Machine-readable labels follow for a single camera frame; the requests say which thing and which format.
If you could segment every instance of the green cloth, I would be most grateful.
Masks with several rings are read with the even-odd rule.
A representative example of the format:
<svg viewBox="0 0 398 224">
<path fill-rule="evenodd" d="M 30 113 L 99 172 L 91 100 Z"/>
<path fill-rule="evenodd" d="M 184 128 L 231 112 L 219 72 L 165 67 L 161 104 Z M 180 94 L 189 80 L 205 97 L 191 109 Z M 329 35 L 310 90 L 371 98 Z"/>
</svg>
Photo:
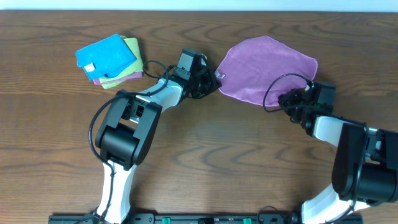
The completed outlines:
<svg viewBox="0 0 398 224">
<path fill-rule="evenodd" d="M 134 56 L 136 57 L 136 61 L 134 63 L 132 63 L 130 66 L 128 66 L 126 69 L 124 69 L 118 76 L 116 76 L 114 78 L 99 78 L 100 82 L 108 82 L 108 81 L 118 80 L 118 79 L 126 77 L 134 72 L 142 72 L 142 59 L 141 59 L 141 54 L 139 53 L 137 39 L 136 38 L 126 38 L 124 36 L 121 36 L 121 38 L 124 40 L 124 42 L 130 48 L 132 54 L 134 54 Z M 109 84 L 102 84 L 102 87 L 104 89 L 108 89 L 108 88 L 115 87 L 122 82 L 123 81 L 109 83 Z"/>
</svg>

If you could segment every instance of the green connector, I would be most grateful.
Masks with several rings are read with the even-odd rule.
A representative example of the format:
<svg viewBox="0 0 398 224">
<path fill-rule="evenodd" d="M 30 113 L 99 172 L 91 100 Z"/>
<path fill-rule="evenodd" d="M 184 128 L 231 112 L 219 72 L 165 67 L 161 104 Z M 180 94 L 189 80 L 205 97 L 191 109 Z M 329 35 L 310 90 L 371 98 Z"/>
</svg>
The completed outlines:
<svg viewBox="0 0 398 224">
<path fill-rule="evenodd" d="M 244 218 L 243 224 L 251 224 L 251 218 Z"/>
<path fill-rule="evenodd" d="M 162 224 L 171 224 L 172 219 L 171 218 L 163 218 L 162 219 Z"/>
</svg>

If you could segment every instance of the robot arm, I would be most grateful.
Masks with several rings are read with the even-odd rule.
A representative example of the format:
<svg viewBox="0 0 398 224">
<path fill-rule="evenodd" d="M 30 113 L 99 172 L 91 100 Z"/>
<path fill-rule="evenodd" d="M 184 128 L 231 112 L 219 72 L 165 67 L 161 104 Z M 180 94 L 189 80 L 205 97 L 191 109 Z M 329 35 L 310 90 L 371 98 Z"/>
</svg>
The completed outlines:
<svg viewBox="0 0 398 224">
<path fill-rule="evenodd" d="M 281 96 L 279 103 L 311 105 L 286 109 L 306 133 L 337 147 L 332 183 L 315 198 L 304 202 L 301 223 L 333 223 L 345 215 L 398 199 L 398 134 L 331 115 L 335 87 L 314 83 L 304 93 Z"/>
<path fill-rule="evenodd" d="M 143 91 L 158 90 L 166 79 Z M 155 134 L 160 114 L 171 106 L 178 105 L 191 95 L 203 98 L 220 87 L 214 73 L 208 69 L 204 55 L 192 49 L 184 49 L 167 86 L 151 96 L 125 97 L 109 107 L 96 136 L 95 144 L 100 156 L 114 168 L 111 204 L 104 220 L 122 223 L 130 210 L 129 196 L 136 167 L 143 162 Z M 136 129 L 120 123 L 120 119 L 137 123 Z M 106 210 L 111 186 L 111 169 L 104 164 L 104 187 L 102 201 L 96 211 L 97 220 Z"/>
</svg>

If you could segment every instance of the blue cloth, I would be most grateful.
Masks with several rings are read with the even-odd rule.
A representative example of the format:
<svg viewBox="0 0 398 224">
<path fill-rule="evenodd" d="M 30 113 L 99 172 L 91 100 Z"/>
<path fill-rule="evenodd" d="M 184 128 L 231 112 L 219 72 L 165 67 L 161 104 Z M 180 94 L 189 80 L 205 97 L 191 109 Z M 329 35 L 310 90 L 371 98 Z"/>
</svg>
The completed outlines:
<svg viewBox="0 0 398 224">
<path fill-rule="evenodd" d="M 114 78 L 136 61 L 119 34 L 83 47 L 76 51 L 76 58 L 77 66 L 84 69 L 90 80 Z"/>
</svg>

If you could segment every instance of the wall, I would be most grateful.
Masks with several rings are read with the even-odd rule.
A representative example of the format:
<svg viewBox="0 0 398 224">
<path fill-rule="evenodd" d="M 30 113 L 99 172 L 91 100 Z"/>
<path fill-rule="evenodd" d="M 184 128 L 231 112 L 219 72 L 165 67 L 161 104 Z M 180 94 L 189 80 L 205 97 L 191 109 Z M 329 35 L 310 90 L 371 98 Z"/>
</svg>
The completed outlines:
<svg viewBox="0 0 398 224">
<path fill-rule="evenodd" d="M 398 0 L 0 0 L 0 9 L 398 12 Z"/>
</svg>

